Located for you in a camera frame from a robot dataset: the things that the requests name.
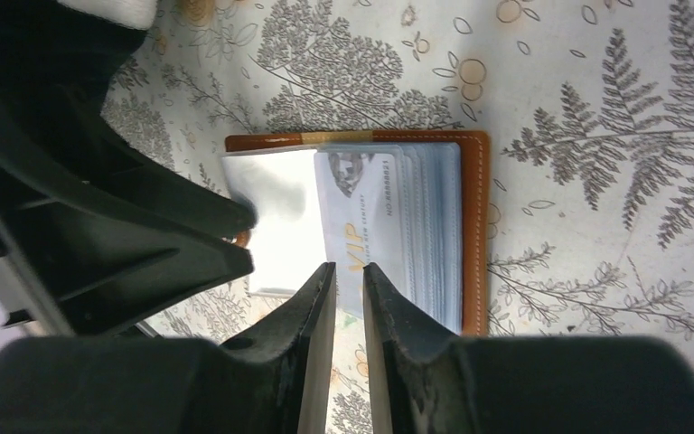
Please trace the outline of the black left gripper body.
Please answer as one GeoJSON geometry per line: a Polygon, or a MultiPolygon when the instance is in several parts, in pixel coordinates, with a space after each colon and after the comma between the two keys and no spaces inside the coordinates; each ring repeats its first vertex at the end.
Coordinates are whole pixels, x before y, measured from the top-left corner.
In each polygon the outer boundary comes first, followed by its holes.
{"type": "Polygon", "coordinates": [[[27,160],[145,161],[100,116],[112,77],[144,39],[59,1],[0,1],[0,96],[27,135],[5,147],[27,160]]]}

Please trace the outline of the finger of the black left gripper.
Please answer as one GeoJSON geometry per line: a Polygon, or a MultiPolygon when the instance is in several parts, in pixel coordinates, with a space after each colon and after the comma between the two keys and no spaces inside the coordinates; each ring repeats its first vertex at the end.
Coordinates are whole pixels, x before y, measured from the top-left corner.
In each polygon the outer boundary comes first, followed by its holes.
{"type": "Polygon", "coordinates": [[[248,275],[249,252],[171,223],[82,211],[0,166],[0,303],[10,326],[112,335],[203,290],[248,275]]]}
{"type": "Polygon", "coordinates": [[[147,212],[148,222],[217,238],[231,238],[256,222],[248,206],[130,147],[73,95],[0,95],[0,166],[48,202],[123,221],[147,212]]]}

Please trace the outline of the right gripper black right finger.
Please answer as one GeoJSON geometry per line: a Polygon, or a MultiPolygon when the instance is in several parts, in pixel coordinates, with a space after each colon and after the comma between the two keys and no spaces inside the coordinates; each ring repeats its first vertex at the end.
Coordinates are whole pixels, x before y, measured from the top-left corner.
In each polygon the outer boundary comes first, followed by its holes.
{"type": "Polygon", "coordinates": [[[377,433],[694,433],[694,372],[645,336],[467,337],[366,266],[377,433]]]}

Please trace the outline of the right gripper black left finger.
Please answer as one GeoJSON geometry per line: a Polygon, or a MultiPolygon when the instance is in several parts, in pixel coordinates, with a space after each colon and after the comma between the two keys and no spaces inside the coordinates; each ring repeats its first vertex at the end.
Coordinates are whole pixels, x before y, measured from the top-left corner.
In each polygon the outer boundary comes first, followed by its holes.
{"type": "Polygon", "coordinates": [[[335,266],[222,344],[31,337],[0,352],[0,433],[322,433],[335,266]]]}

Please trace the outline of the brown leather card holder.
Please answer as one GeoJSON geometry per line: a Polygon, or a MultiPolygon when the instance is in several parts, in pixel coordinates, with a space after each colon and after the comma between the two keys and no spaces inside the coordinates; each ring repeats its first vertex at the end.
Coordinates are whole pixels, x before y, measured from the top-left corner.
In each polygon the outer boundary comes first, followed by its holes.
{"type": "Polygon", "coordinates": [[[229,153],[333,142],[456,143],[461,151],[463,212],[462,334],[488,334],[487,247],[491,138],[483,130],[362,130],[231,135],[229,153]]]}

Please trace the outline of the white VIP card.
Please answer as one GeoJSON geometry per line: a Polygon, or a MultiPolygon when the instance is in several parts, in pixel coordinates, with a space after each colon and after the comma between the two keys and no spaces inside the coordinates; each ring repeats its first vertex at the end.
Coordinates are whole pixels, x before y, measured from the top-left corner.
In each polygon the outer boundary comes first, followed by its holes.
{"type": "Polygon", "coordinates": [[[314,154],[326,258],[337,266],[338,307],[363,317],[363,269],[376,263],[399,288],[407,282],[397,152],[314,154]]]}

